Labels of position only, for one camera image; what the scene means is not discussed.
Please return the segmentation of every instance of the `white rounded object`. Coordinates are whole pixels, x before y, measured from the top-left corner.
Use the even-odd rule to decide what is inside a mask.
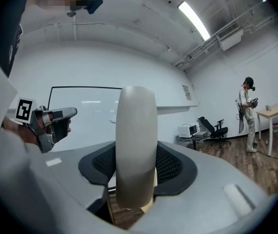
[[[116,117],[116,200],[140,208],[153,195],[157,149],[154,92],[138,86],[121,90]]]

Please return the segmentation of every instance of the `ceiling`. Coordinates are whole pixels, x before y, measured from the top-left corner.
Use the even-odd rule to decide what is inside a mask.
[[[64,11],[32,6],[22,17],[20,48],[51,41],[94,40],[133,48],[175,66],[204,42],[177,8],[182,1],[193,8],[212,36],[246,11],[242,24],[258,24],[274,13],[262,0],[104,0],[93,15],[78,11],[73,25],[74,18]],[[192,64],[186,63],[181,69]]]

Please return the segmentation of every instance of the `air conditioner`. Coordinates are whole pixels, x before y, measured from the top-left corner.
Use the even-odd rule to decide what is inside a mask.
[[[233,47],[241,41],[244,31],[237,22],[232,23],[228,27],[216,34],[220,47],[223,51]]]

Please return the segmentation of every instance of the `white wall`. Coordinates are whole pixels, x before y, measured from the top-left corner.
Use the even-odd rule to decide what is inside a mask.
[[[244,33],[242,42],[225,52],[218,50],[188,73],[202,116],[212,125],[224,119],[228,137],[239,135],[235,99],[247,76],[254,79],[256,87],[254,92],[248,92],[249,96],[259,98],[255,110],[278,103],[278,23],[253,34]],[[268,127],[268,121],[262,118],[261,128]]]
[[[100,42],[62,42],[27,48],[16,56],[9,79],[19,97],[47,105],[52,86],[145,86],[155,92],[157,106],[197,105],[187,76],[168,64],[118,45]],[[182,85],[189,87],[187,101]],[[161,109],[158,139],[175,141],[177,126],[197,121],[197,107]]]

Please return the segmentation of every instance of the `small table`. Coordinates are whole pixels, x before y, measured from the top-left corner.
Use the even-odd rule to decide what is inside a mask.
[[[259,139],[261,139],[261,124],[260,124],[260,116],[265,117],[269,119],[270,124],[270,139],[269,139],[269,156],[271,156],[272,153],[272,146],[273,146],[273,124],[272,119],[276,116],[278,116],[278,103],[271,106],[270,111],[261,110],[256,112],[258,116],[258,123],[259,123]]]
[[[194,150],[196,150],[196,142],[199,141],[199,140],[203,140],[205,138],[208,138],[210,137],[211,133],[208,133],[207,135],[205,136],[193,136],[191,138],[182,138],[182,137],[179,137],[179,136],[176,136],[176,140],[178,141],[187,141],[187,142],[193,142],[193,145],[194,145]]]

